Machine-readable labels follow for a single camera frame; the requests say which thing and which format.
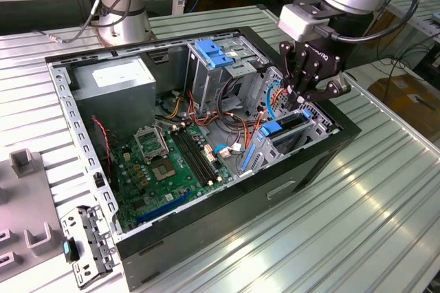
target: metal bracket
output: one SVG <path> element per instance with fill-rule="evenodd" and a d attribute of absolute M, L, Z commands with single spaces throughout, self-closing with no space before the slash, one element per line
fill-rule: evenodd
<path fill-rule="evenodd" d="M 113 271 L 116 248 L 99 206 L 77 207 L 61 218 L 61 225 L 66 241 L 78 251 L 72 268 L 80 289 Z"/>

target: motherboard chip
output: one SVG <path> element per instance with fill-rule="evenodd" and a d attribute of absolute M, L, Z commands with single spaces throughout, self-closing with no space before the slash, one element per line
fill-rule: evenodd
<path fill-rule="evenodd" d="M 133 202 L 134 210 L 137 210 L 137 209 L 142 208 L 144 206 L 145 206 L 145 201 L 143 199 L 135 200 Z"/>
<path fill-rule="evenodd" d="M 151 170 L 158 181 L 176 175 L 176 170 L 169 159 L 156 160 L 151 164 Z"/>

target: aluminum workbench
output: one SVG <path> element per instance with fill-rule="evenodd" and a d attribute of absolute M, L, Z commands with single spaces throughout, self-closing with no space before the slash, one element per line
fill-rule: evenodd
<path fill-rule="evenodd" d="M 411 0 L 392 0 L 386 9 L 395 16 L 402 18 L 408 11 Z M 440 23 L 432 20 L 432 14 L 440 12 L 440 0 L 420 0 L 416 13 L 408 21 L 408 24 L 426 36 L 434 36 L 436 42 L 440 41 Z"/>
<path fill-rule="evenodd" d="M 159 38 L 248 25 L 274 48 L 288 39 L 254 6 L 151 24 Z M 0 160 L 23 147 L 40 151 L 60 217 L 95 201 L 43 58 L 100 46 L 91 30 L 70 45 L 0 36 Z M 352 92 L 334 103 L 362 132 L 313 184 L 136 292 L 422 292 L 440 269 L 440 154 L 350 82 Z M 86 292 L 127 292 L 121 269 Z M 78 291 L 63 255 L 0 284 L 0 292 L 31 291 Z"/>

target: blue plastic clip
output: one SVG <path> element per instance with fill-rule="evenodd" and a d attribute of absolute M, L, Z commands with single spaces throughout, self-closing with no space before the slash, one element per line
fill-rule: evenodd
<path fill-rule="evenodd" d="M 303 109 L 303 110 L 302 110 L 302 115 L 303 115 L 306 119 L 308 119 L 308 120 L 310 120 L 310 119 L 313 118 L 311 112 L 310 112 L 308 109 Z"/>
<path fill-rule="evenodd" d="M 195 47 L 213 68 L 228 66 L 234 63 L 234 60 L 226 56 L 221 51 L 221 47 L 212 40 L 197 41 Z"/>
<path fill-rule="evenodd" d="M 270 121 L 268 123 L 263 124 L 261 126 L 260 131 L 264 136 L 272 135 L 273 133 L 279 132 L 281 129 L 281 126 L 277 123 L 277 121 Z"/>

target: wire bundle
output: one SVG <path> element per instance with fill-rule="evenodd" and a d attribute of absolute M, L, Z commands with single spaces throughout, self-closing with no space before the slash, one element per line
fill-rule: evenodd
<path fill-rule="evenodd" d="M 108 139 L 108 137 L 107 137 L 107 131 L 105 130 L 104 126 L 102 125 L 101 122 L 99 122 L 98 119 L 92 117 L 91 120 L 92 120 L 93 122 L 95 122 L 95 123 L 100 127 L 101 132 L 102 132 L 102 134 L 104 135 L 105 148 L 106 148 L 106 151 L 107 151 L 107 163 L 108 163 L 108 165 L 109 165 L 109 167 L 108 167 L 108 171 L 109 171 L 109 175 L 110 175 L 110 163 L 111 163 L 111 161 L 110 161 L 110 144 L 109 144 L 109 139 Z"/>

